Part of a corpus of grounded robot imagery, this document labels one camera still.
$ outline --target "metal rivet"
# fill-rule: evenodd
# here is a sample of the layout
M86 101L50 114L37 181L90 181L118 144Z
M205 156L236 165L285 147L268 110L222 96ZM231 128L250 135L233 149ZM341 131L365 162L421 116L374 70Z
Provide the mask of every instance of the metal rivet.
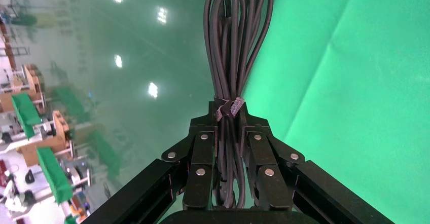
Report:
M169 154L167 154L167 158L172 159L176 157L176 153L175 152L169 152Z
M267 168L265 173L267 176L273 176L275 174L275 172L270 168Z
M199 176L203 176L206 173L206 171L203 168L199 168L197 169L196 173Z
M299 158L299 155L298 155L298 154L296 154L296 153L292 153L292 154L290 155L290 157L291 157L291 159L293 159L293 160L297 160L297 159Z

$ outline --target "black metal bracket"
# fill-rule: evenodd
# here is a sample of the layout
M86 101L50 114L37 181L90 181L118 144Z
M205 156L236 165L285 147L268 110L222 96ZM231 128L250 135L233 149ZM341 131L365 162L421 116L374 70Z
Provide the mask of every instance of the black metal bracket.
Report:
M392 223L303 154L273 136L267 120L239 112L240 151L255 206L212 205L216 106L191 120L187 137L166 150L91 214L84 224L156 223L184 193L183 211L162 223Z

